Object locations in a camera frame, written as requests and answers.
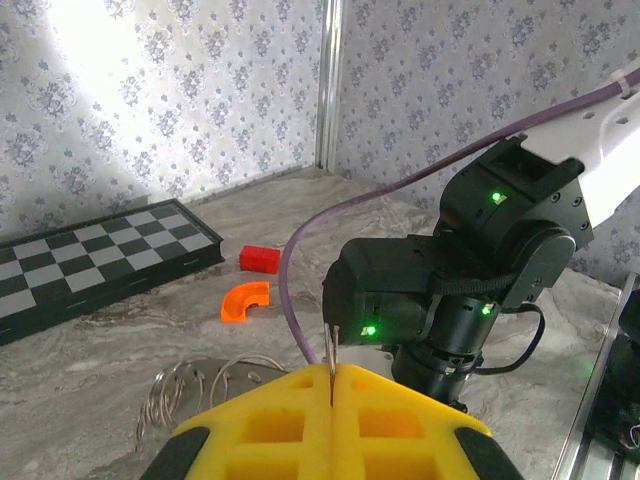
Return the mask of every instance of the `orange plastic arc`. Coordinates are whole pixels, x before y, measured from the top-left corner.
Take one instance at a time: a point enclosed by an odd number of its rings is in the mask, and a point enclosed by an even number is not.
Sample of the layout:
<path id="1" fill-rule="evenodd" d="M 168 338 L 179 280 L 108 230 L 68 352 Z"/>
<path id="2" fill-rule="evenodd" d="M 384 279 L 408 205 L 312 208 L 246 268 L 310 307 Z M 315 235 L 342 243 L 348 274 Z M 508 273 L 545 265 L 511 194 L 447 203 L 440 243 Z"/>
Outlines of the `orange plastic arc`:
<path id="1" fill-rule="evenodd" d="M 227 293 L 222 301 L 220 317 L 225 323 L 241 323 L 247 320 L 247 308 L 271 304 L 269 282 L 249 282 L 238 285 Z"/>

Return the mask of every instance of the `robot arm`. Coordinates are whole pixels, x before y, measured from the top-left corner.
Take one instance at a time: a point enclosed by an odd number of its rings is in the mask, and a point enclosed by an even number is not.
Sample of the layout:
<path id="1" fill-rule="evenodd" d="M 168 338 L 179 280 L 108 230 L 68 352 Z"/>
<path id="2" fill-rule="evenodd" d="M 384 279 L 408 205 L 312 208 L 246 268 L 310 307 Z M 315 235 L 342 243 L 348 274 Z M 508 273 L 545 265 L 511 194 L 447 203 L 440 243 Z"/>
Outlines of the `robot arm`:
<path id="1" fill-rule="evenodd" d="M 629 93 L 488 149 L 446 186 L 433 236 L 349 241 L 323 292 L 341 342 L 392 345 L 396 381 L 457 404 L 498 313 L 552 287 L 640 184 Z"/>
<path id="2" fill-rule="evenodd" d="M 640 57 L 620 73 L 637 68 Z M 640 185 L 637 90 L 525 132 L 525 150 L 556 165 L 567 158 L 577 158 L 584 165 L 578 181 L 594 228 Z"/>

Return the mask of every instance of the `yellow foam block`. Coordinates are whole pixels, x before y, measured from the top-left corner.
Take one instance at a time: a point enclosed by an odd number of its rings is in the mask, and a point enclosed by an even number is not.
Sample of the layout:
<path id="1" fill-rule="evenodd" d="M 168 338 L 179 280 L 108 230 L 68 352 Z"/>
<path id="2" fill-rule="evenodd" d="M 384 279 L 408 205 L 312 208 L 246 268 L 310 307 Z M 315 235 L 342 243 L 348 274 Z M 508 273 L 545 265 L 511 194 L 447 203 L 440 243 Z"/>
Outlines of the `yellow foam block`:
<path id="1" fill-rule="evenodd" d="M 183 423 L 210 434 L 186 480 L 477 480 L 454 435 L 478 420 L 354 365 L 313 365 Z"/>

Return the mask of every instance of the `chess board case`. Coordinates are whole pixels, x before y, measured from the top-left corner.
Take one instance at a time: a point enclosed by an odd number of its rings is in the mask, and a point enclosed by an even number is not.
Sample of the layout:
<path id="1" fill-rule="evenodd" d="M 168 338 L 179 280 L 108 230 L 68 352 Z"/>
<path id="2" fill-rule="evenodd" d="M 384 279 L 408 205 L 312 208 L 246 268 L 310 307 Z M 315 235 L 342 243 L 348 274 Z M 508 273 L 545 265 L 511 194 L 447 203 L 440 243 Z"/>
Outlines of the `chess board case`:
<path id="1" fill-rule="evenodd" d="M 221 242 L 168 200 L 0 244 L 0 345 L 221 263 Z"/>

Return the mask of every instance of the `floral wallpaper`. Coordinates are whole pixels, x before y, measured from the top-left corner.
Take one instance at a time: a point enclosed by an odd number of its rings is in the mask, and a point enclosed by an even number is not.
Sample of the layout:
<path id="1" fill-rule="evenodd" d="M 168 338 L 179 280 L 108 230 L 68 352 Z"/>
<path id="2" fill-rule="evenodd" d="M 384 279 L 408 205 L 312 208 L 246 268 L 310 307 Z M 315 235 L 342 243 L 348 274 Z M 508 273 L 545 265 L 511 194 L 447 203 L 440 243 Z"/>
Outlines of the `floral wallpaper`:
<path id="1" fill-rule="evenodd" d="M 640 54 L 640 0 L 347 3 L 336 171 L 378 184 L 586 93 Z M 406 194 L 436 211 L 455 171 Z M 622 283 L 640 257 L 638 225 L 636 192 L 573 267 Z"/>
<path id="2" fill-rule="evenodd" d="M 0 0 L 0 237 L 312 165 L 320 0 Z"/>

